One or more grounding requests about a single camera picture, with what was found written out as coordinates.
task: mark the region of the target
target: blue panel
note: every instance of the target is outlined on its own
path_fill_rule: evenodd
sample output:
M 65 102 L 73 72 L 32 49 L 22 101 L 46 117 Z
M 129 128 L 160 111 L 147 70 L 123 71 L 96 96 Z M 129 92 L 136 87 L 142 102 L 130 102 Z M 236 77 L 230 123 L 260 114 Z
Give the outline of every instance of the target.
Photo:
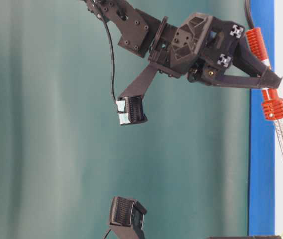
M 252 0 L 251 12 L 274 68 L 274 0 Z M 275 231 L 274 127 L 264 120 L 262 100 L 260 90 L 251 90 L 249 235 L 273 235 Z

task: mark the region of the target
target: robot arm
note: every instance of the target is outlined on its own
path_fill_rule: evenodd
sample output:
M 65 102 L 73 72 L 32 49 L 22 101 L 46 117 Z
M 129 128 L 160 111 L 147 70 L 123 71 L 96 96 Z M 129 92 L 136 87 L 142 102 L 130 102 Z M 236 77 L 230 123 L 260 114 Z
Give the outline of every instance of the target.
M 158 71 L 219 87 L 277 88 L 281 82 L 250 51 L 244 27 L 235 22 L 196 12 L 175 27 L 167 17 L 159 21 L 125 0 L 86 0 L 86 5 L 99 19 L 117 25 L 119 46 L 140 57 L 150 51 L 150 64 L 117 99 L 121 125 L 147 121 L 142 100 Z M 226 75 L 232 64 L 249 76 Z

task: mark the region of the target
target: teal backdrop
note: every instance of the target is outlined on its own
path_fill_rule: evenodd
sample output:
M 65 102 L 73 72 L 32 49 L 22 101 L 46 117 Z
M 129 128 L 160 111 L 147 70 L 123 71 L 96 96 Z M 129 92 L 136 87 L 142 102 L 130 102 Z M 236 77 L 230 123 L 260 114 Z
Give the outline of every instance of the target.
M 176 26 L 195 11 L 245 25 L 240 0 L 129 2 Z M 118 94 L 147 60 L 115 57 Z M 249 91 L 159 74 L 149 122 L 120 127 L 109 89 L 106 32 L 84 3 L 0 1 L 0 239 L 102 238 L 118 195 L 148 209 L 148 239 L 246 235 Z

